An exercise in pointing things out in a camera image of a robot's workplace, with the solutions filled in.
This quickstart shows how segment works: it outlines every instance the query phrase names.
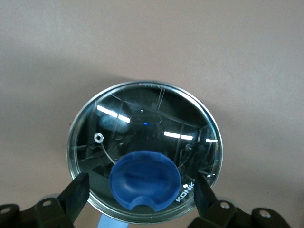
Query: glass lid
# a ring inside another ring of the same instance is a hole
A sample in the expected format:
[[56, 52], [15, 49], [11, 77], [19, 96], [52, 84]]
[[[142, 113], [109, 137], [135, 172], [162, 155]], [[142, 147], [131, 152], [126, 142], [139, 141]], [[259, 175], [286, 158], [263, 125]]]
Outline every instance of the glass lid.
[[[179, 193], [160, 211], [146, 205], [127, 209], [111, 192], [112, 168], [136, 151], [161, 153], [178, 169]], [[151, 224], [195, 208], [195, 175], [203, 173], [210, 186], [215, 184], [222, 140], [210, 112], [194, 96], [167, 83], [135, 81], [100, 92], [80, 110], [70, 129], [67, 159], [72, 178], [89, 173], [93, 207], [117, 220]]]

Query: brand logo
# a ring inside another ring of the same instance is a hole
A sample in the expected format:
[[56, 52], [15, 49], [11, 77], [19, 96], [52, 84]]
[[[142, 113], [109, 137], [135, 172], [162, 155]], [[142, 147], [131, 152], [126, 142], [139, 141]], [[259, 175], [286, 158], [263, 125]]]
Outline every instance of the brand logo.
[[191, 182], [191, 184], [187, 185], [186, 189], [182, 192], [182, 194], [175, 201], [181, 202], [182, 199], [185, 198], [188, 195], [188, 193], [193, 189], [193, 187], [194, 187], [194, 183]]

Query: blue strip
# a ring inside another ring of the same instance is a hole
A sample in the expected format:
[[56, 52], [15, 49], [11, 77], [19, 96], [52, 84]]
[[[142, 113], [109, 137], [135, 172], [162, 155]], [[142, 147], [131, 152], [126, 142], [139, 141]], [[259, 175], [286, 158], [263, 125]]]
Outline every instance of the blue strip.
[[121, 222], [102, 214], [98, 222], [97, 228], [127, 228], [128, 226], [129, 223]]

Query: light blue object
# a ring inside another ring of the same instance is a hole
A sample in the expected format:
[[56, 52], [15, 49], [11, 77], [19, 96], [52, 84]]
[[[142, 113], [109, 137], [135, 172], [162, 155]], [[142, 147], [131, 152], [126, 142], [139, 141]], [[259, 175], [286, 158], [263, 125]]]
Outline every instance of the light blue object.
[[102, 214], [99, 219], [97, 228], [127, 228], [128, 226], [129, 223], [118, 221], [114, 218]]
[[128, 210], [146, 205], [165, 209], [178, 196], [181, 175], [170, 158], [152, 151], [134, 151], [122, 157], [110, 173], [110, 189]]

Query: beige surface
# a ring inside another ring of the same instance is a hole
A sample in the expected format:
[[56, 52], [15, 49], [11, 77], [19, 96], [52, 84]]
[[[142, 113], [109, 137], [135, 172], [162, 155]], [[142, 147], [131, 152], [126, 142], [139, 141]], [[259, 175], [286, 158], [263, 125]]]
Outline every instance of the beige surface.
[[[84, 103], [154, 79], [189, 91], [217, 121], [215, 193], [303, 228], [303, 61], [302, 0], [1, 1], [0, 204], [26, 209], [61, 192]], [[142, 227], [184, 228], [196, 215]], [[99, 216], [86, 205], [75, 225], [94, 228]]]

